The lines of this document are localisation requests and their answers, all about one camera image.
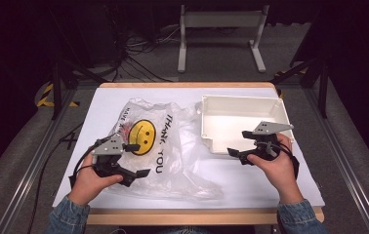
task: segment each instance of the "white stand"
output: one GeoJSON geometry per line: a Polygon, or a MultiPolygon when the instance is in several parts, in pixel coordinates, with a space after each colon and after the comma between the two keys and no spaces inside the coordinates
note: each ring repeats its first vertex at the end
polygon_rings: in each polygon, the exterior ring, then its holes
{"type": "Polygon", "coordinates": [[[259,72],[265,72],[266,68],[258,46],[267,20],[268,9],[269,6],[264,6],[261,11],[250,12],[186,12],[185,5],[182,5],[178,71],[185,72],[185,29],[187,27],[256,27],[255,40],[250,40],[249,44],[259,72]]]}

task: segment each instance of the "sleeve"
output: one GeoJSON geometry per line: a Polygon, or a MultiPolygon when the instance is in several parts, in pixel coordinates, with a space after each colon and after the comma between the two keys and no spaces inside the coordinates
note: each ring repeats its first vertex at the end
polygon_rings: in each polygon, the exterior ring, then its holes
{"type": "Polygon", "coordinates": [[[278,223],[282,233],[328,233],[324,225],[316,219],[308,200],[294,204],[279,204],[278,223]]]}
{"type": "Polygon", "coordinates": [[[81,234],[84,232],[89,212],[90,206],[78,206],[65,196],[49,214],[50,222],[45,233],[81,234]]]}

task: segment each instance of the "metal stand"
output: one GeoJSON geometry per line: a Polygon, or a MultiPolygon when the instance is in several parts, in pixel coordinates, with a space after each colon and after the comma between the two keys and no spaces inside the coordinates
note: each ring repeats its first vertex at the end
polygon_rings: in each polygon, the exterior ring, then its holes
{"type": "Polygon", "coordinates": [[[250,12],[186,12],[185,5],[181,9],[181,46],[179,51],[178,71],[185,72],[186,40],[185,29],[187,27],[256,27],[255,40],[250,40],[249,45],[254,55],[255,63],[260,72],[266,68],[261,53],[258,49],[269,6],[264,6],[261,11],[250,12]]]}
{"type": "Polygon", "coordinates": [[[72,74],[72,70],[76,70],[84,76],[96,81],[98,84],[107,82],[102,77],[94,74],[88,69],[66,59],[57,58],[54,66],[53,85],[54,85],[54,115],[53,120],[57,118],[62,110],[62,82],[65,87],[70,90],[75,90],[78,86],[78,81],[72,74]]]}
{"type": "Polygon", "coordinates": [[[319,97],[318,97],[318,109],[321,113],[321,116],[326,119],[327,113],[325,110],[325,103],[327,98],[327,85],[328,85],[328,67],[326,65],[326,61],[324,59],[314,58],[308,61],[305,61],[287,72],[278,71],[275,74],[274,79],[270,82],[274,85],[279,82],[300,73],[302,70],[307,68],[306,74],[301,79],[301,86],[306,89],[312,88],[315,81],[320,78],[319,82],[319,97]]]}

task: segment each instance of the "white table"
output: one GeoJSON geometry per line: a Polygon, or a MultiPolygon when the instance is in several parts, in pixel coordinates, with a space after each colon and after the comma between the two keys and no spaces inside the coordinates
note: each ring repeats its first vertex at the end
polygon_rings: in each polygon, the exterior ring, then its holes
{"type": "MultiPolygon", "coordinates": [[[[102,84],[92,100],[53,207],[70,191],[68,176],[72,174],[81,155],[97,138],[108,136],[109,131],[118,120],[121,109],[130,98],[142,98],[151,103],[175,102],[180,107],[186,108],[201,101],[203,95],[277,98],[275,88],[270,83],[102,84]]],[[[300,189],[309,199],[317,218],[322,221],[324,215],[321,208],[325,205],[324,201],[296,142],[293,144],[293,151],[301,164],[298,177],[300,189]]],[[[214,159],[209,161],[209,165],[209,168],[214,168],[214,170],[201,170],[201,173],[222,186],[225,196],[220,200],[152,200],[121,196],[104,191],[90,203],[92,209],[88,224],[276,223],[278,194],[259,168],[242,166],[238,160],[214,159]]]]}

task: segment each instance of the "table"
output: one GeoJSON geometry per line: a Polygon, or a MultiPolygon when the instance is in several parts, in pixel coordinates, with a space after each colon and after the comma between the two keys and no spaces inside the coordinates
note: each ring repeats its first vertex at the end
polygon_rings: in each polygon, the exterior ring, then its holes
{"type": "MultiPolygon", "coordinates": [[[[153,94],[154,96],[160,96],[166,90],[171,90],[167,97],[174,100],[174,96],[180,96],[183,91],[187,91],[190,94],[185,99],[198,99],[194,97],[191,92],[194,93],[212,93],[212,94],[240,94],[247,95],[252,94],[255,91],[258,96],[265,97],[277,97],[277,92],[274,86],[270,83],[104,83],[102,84],[93,98],[90,110],[87,114],[85,124],[78,138],[77,145],[74,148],[74,152],[71,156],[71,160],[68,164],[68,168],[63,176],[60,189],[57,193],[56,201],[53,206],[56,206],[62,197],[69,192],[69,181],[67,176],[71,174],[73,165],[78,161],[78,158],[85,151],[87,145],[86,142],[91,142],[97,137],[102,137],[108,134],[108,126],[114,123],[107,123],[102,125],[102,122],[108,122],[108,119],[112,119],[113,114],[108,110],[108,106],[112,106],[118,99],[124,101],[129,97],[122,97],[121,94],[126,94],[127,91],[135,91],[135,94],[143,94],[145,98],[151,98],[146,94],[153,94]],[[107,111],[102,115],[102,118],[98,120],[98,116],[101,116],[98,112],[101,108],[107,111]]],[[[180,106],[184,104],[186,100],[179,101],[180,106]]],[[[295,152],[301,152],[298,148],[298,144],[294,143],[295,152]]],[[[319,190],[316,187],[313,179],[308,170],[307,163],[302,156],[297,155],[300,160],[300,176],[298,182],[303,193],[309,198],[311,204],[314,206],[314,211],[319,220],[324,219],[324,214],[321,207],[324,206],[322,198],[320,197],[319,190]]],[[[237,170],[250,171],[253,168],[244,168],[240,166],[237,161],[237,170]]],[[[258,181],[266,186],[271,186],[266,180],[264,175],[256,175],[258,181]]],[[[114,198],[114,194],[103,192],[97,199],[90,203],[91,212],[88,218],[88,224],[112,224],[112,225],[210,225],[210,224],[274,224],[276,223],[276,204],[277,204],[277,192],[276,190],[271,192],[271,195],[264,196],[273,197],[269,199],[272,205],[258,206],[257,208],[250,208],[245,203],[250,201],[239,202],[236,204],[228,204],[226,202],[204,202],[206,204],[192,203],[188,201],[170,202],[166,205],[163,201],[153,201],[137,198],[126,198],[118,196],[114,198]]]]}

